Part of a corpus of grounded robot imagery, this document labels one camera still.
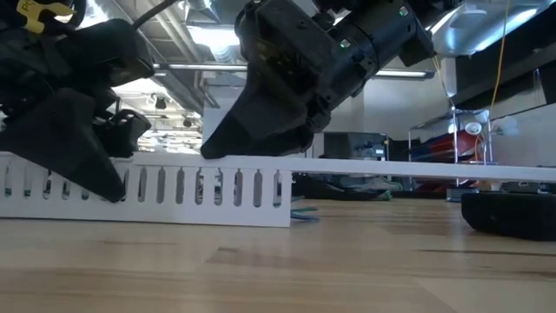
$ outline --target wood grain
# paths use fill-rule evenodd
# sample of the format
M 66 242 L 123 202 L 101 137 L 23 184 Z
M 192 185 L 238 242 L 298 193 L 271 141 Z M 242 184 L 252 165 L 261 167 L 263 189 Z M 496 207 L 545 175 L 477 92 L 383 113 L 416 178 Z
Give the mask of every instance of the wood grain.
M 289 230 L 0 221 L 2 312 L 553 312 L 556 245 L 442 201 L 312 202 Z

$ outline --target wooden floor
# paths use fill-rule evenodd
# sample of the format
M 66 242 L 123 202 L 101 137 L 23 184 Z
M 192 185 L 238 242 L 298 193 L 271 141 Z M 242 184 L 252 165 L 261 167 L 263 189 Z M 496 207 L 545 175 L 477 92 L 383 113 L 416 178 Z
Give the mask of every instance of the wooden floor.
M 0 311 L 555 312 L 556 245 L 442 201 L 312 203 L 290 230 L 0 221 Z

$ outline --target yellow cable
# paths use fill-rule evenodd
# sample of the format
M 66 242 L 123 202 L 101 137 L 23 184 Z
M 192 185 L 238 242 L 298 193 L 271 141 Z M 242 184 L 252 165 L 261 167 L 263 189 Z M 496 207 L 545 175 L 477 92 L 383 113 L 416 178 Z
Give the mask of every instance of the yellow cable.
M 503 31 L 503 35 L 502 35 L 502 42 L 500 43 L 500 57 L 498 60 L 498 74 L 496 75 L 496 84 L 494 85 L 494 93 L 493 93 L 493 100 L 490 103 L 490 114 L 488 116 L 488 118 L 491 118 L 492 112 L 493 112 L 493 108 L 494 108 L 494 104 L 496 103 L 496 96 L 498 96 L 498 88 L 500 87 L 500 79 L 502 77 L 502 61 L 504 60 L 504 48 L 506 47 L 506 27 L 507 27 L 507 19 L 510 15 L 510 6 L 512 4 L 512 0 L 507 0 L 506 1 L 506 15 L 504 16 L 504 31 Z M 478 154 L 478 148 L 479 148 L 479 136 L 477 136 L 477 139 L 475 140 L 475 161 L 479 161 L 479 154 Z

